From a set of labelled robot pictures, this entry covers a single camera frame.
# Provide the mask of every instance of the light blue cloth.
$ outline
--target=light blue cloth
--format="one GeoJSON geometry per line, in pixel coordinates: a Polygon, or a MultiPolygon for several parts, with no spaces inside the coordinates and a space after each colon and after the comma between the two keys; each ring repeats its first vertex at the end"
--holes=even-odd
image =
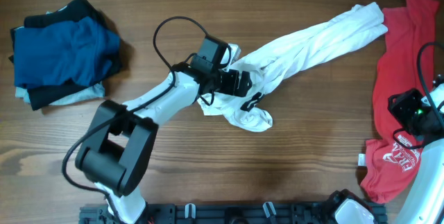
{"type": "MultiPolygon", "coordinates": [[[[105,88],[103,87],[102,82],[100,82],[84,90],[81,90],[77,93],[68,95],[64,98],[54,101],[50,103],[50,105],[68,105],[89,99],[103,98],[104,96],[105,96],[105,88]]],[[[26,89],[16,87],[15,97],[22,98],[25,103],[31,103],[29,101],[28,90],[26,89]]]]}

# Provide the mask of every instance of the blue cloth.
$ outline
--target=blue cloth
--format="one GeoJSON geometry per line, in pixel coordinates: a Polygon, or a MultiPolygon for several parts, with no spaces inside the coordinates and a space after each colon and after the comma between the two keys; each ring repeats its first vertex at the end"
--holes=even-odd
{"type": "Polygon", "coordinates": [[[90,17],[17,29],[15,86],[32,89],[67,81],[92,86],[105,77],[112,65],[106,55],[116,53],[119,45],[119,36],[90,17]]]}

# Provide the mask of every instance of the wooden table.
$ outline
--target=wooden table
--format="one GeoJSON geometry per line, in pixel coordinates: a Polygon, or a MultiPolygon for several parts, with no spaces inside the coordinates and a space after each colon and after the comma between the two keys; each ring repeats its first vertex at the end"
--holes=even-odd
{"type": "MultiPolygon", "coordinates": [[[[67,149],[86,131],[94,100],[33,112],[15,98],[9,29],[27,15],[63,7],[71,0],[0,0],[0,223],[76,223],[78,208],[102,196],[71,187],[60,174],[67,149]]],[[[128,45],[125,68],[105,82],[117,102],[136,98],[162,82],[167,68],[154,52],[155,27],[186,15],[213,35],[237,43],[243,54],[275,38],[331,19],[359,3],[381,8],[404,0],[89,0],[114,22],[128,45]]],[[[202,33],[171,22],[158,39],[169,62],[196,51],[202,33]]],[[[444,14],[437,17],[444,40],[444,14]]],[[[262,203],[325,200],[337,189],[362,196],[357,155],[377,138],[371,96],[376,64],[385,52],[381,37],[367,47],[285,80],[259,104],[273,127],[253,133],[223,117],[204,117],[198,105],[163,126],[140,187],[149,203],[262,203]]],[[[70,163],[75,180],[87,183],[70,163]]],[[[399,212],[408,190],[389,203],[399,212]]]]}

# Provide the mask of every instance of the red t-shirt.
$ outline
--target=red t-shirt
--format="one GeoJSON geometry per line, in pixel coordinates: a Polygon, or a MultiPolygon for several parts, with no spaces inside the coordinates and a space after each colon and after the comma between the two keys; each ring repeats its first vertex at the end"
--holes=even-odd
{"type": "MultiPolygon", "coordinates": [[[[407,150],[393,140],[393,131],[401,125],[388,111],[389,97],[412,88],[422,90],[416,60],[421,46],[435,40],[435,15],[439,2],[435,0],[406,0],[407,7],[385,8],[384,25],[386,53],[377,63],[377,80],[373,90],[375,126],[382,140],[366,142],[368,172],[361,183],[371,200],[386,203],[403,191],[415,178],[422,149],[407,150]]],[[[433,81],[433,47],[421,57],[421,68],[428,89],[433,81]]],[[[417,141],[406,132],[398,139],[407,146],[417,141]]]]}

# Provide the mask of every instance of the crumpled white shirt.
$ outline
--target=crumpled white shirt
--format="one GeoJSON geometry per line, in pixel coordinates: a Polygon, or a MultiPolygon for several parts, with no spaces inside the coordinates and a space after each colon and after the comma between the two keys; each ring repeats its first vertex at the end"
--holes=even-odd
{"type": "MultiPolygon", "coordinates": [[[[387,32],[384,15],[373,2],[355,5],[328,22],[285,35],[264,45],[231,65],[231,69],[249,71],[253,82],[245,97],[215,93],[208,106],[198,99],[206,116],[223,115],[232,125],[261,132],[273,125],[271,115],[257,107],[250,111],[241,106],[252,97],[271,93],[285,78],[340,55],[356,51],[387,32]]],[[[207,101],[211,94],[203,95],[207,101]]]]}

